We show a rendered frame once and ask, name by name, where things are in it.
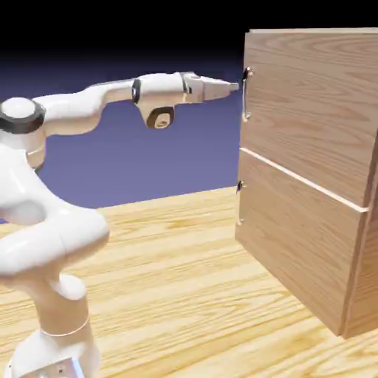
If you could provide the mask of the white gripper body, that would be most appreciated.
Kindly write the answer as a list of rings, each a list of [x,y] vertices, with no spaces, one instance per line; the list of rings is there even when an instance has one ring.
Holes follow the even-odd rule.
[[[225,80],[202,76],[202,83],[203,101],[226,98],[233,92],[239,90],[239,84],[237,82],[231,83]]]

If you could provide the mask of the light wood cabinet door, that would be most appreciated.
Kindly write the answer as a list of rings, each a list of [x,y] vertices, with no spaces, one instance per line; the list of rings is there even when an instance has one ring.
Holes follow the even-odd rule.
[[[366,211],[242,151],[236,238],[332,332],[342,334]]]
[[[358,207],[378,133],[378,30],[253,30],[241,144]]]

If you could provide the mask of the light wood cabinet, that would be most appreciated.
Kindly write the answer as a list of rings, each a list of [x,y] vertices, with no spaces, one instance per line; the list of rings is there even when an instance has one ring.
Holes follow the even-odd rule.
[[[236,239],[332,332],[378,329],[378,28],[252,30]]]

